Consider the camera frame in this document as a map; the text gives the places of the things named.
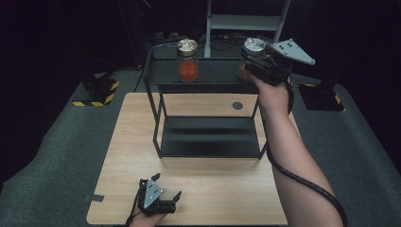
hand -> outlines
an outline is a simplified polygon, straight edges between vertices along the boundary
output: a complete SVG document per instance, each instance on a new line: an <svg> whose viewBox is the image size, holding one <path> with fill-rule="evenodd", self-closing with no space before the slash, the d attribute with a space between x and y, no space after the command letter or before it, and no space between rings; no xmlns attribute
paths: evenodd
<svg viewBox="0 0 401 227"><path fill-rule="evenodd" d="M133 210L133 214L135 218L133 218L130 227L154 227L156 226L167 214L159 214L155 216L148 217L138 208L138 205L135 206Z"/></svg>
<svg viewBox="0 0 401 227"><path fill-rule="evenodd" d="M288 116L288 91L284 83L269 85L249 74L259 90L259 104L267 118Z"/></svg>

light wood surface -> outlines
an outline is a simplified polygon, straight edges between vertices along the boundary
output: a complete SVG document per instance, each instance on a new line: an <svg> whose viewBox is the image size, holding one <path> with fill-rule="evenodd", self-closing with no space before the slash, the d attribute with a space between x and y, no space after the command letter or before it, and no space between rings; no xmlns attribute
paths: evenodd
<svg viewBox="0 0 401 227"><path fill-rule="evenodd" d="M153 96L158 103L158 94ZM165 95L165 101L169 114L251 115L256 96ZM236 101L242 110L232 107ZM104 200L92 201L90 224L124 224L139 180L156 173L161 173L157 184L165 190L162 200L183 192L176 212L161 225L287 224L266 156L159 159L152 143L154 125L147 94L127 94L96 186L95 194ZM259 112L255 125L262 148L266 137Z"/></svg>

silver metal plate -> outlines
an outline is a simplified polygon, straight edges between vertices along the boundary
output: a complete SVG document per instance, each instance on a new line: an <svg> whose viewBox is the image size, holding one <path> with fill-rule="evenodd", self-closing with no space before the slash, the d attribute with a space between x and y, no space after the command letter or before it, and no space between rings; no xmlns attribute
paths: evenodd
<svg viewBox="0 0 401 227"><path fill-rule="evenodd" d="M147 209L163 193L163 189L157 185L151 178L148 179L147 192L145 194L144 208Z"/></svg>
<svg viewBox="0 0 401 227"><path fill-rule="evenodd" d="M315 60L310 58L309 55L307 55L304 50L292 39L277 44L270 44L270 46L279 54L288 59L300 61L310 65L314 65L316 63Z"/></svg>

glass jar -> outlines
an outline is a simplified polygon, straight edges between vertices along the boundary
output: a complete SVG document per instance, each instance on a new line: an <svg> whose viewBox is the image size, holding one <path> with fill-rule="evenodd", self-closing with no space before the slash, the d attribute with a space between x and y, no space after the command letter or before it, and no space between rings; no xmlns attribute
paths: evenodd
<svg viewBox="0 0 401 227"><path fill-rule="evenodd" d="M245 69L245 64L247 60L245 57L252 56L263 60L266 58L265 49L268 43L266 41L256 39L256 38L248 38L245 43L242 45L241 50L241 60L238 69L238 77L241 80L251 80L248 70Z"/></svg>
<svg viewBox="0 0 401 227"><path fill-rule="evenodd" d="M177 62L180 79L192 82L198 77L198 44L189 39L177 42Z"/></svg>

lid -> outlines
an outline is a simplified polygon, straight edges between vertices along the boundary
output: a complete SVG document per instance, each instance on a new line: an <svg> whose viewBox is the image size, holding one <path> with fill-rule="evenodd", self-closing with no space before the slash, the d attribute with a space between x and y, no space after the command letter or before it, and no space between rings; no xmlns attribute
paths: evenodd
<svg viewBox="0 0 401 227"><path fill-rule="evenodd" d="M244 49L249 55L257 57L264 53L266 46L267 42L265 41L256 38L248 38L242 46L242 49Z"/></svg>
<svg viewBox="0 0 401 227"><path fill-rule="evenodd" d="M198 44L194 40L183 39L177 42L177 55L190 57L198 53Z"/></svg>

